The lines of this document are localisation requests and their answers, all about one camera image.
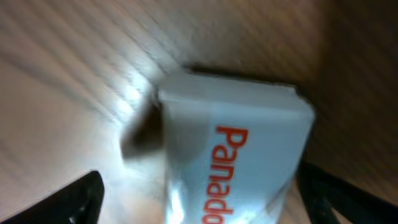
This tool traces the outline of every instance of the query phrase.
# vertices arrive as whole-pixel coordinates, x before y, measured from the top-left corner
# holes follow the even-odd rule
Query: wooden surface
[[[90,169],[100,223],[162,222],[162,151],[129,159],[161,77],[181,67],[299,86],[305,158],[398,204],[396,1],[0,1],[0,220]],[[280,223],[309,223],[294,187]]]

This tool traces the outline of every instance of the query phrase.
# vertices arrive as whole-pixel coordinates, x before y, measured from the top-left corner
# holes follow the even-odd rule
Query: wood grain
[[[298,85],[305,159],[398,204],[396,1],[0,1],[0,220],[90,169],[100,223],[162,222],[164,155],[121,155],[183,67]],[[280,223],[309,223],[295,187]]]

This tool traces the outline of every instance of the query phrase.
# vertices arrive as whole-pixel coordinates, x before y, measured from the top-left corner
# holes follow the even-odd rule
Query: light wood table
[[[0,220],[96,169],[100,223],[161,223],[164,153],[126,168],[120,142],[152,85],[182,67],[298,85],[318,113],[306,159],[398,203],[393,6],[0,1]],[[280,223],[309,223],[296,187]]]

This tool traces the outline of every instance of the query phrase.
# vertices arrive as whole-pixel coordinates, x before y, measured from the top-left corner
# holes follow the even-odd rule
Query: black object
[[[94,224],[100,215],[103,195],[101,175],[98,171],[91,171],[2,224]]]
[[[354,224],[398,223],[398,208],[320,168],[303,163],[298,189],[312,224],[337,224],[331,208]]]

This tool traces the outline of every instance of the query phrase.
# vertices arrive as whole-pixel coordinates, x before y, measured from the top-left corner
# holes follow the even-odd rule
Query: white box
[[[295,89],[181,74],[159,99],[165,223],[277,223],[315,119]]]

